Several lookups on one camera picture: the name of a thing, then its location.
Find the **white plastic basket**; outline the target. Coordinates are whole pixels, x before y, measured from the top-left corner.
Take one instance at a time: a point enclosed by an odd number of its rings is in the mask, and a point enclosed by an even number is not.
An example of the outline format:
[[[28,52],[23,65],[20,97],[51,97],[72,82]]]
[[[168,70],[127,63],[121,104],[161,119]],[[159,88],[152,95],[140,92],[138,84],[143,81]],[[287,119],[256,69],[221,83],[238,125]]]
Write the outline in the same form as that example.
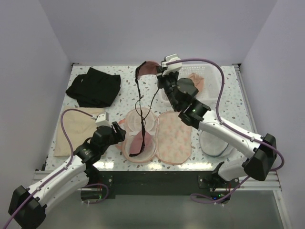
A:
[[[208,106],[216,103],[220,92],[220,74],[217,68],[209,64],[186,64],[180,71],[178,78],[188,78],[192,73],[196,73],[204,78],[204,88],[196,96],[198,100]]]

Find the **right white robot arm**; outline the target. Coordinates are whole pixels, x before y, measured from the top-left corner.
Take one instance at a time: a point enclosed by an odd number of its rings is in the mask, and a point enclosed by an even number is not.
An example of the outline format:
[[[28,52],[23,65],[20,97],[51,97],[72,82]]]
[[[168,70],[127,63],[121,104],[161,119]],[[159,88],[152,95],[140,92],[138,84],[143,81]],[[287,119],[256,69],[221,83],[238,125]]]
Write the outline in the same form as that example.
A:
[[[183,123],[220,138],[243,154],[229,163],[219,163],[207,181],[217,187],[224,187],[229,181],[244,176],[264,181],[277,158],[275,137],[248,132],[222,119],[219,111],[200,102],[192,80],[178,77],[184,61],[179,58],[162,61],[157,71],[158,87],[164,89]]]

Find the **tulip print mesh laundry bag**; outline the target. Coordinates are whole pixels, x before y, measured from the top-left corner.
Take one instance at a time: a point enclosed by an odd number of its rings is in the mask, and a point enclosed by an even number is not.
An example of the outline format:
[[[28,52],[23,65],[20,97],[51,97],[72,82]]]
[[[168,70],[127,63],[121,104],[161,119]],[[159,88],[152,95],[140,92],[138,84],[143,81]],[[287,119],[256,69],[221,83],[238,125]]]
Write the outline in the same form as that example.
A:
[[[142,126],[139,113],[139,108],[133,109],[119,122],[126,136],[122,143],[117,144],[117,148],[128,161],[146,163],[157,157],[164,163],[179,165],[190,157],[192,128],[181,122],[175,112],[164,112],[156,117],[148,108],[142,109],[146,133],[145,149],[140,153]]]

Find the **black garment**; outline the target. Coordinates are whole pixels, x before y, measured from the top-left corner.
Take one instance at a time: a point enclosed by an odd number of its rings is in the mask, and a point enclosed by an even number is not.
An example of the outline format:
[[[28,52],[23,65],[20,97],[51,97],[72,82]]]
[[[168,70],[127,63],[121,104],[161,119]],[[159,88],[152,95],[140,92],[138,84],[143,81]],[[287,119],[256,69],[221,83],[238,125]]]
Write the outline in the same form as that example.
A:
[[[86,74],[74,79],[66,94],[75,99],[79,107],[105,108],[112,105],[120,89],[120,75],[89,68]]]

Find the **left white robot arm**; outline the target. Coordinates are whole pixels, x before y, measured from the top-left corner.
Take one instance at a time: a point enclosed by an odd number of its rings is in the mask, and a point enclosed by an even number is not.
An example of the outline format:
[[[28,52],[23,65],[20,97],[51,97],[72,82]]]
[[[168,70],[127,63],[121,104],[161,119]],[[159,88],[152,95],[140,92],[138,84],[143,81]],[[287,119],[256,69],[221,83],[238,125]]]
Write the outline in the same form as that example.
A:
[[[36,229],[51,207],[79,188],[96,186],[99,176],[94,164],[108,147],[123,142],[125,135],[117,122],[97,127],[61,166],[28,188],[19,186],[13,191],[9,221],[15,220],[23,229]]]

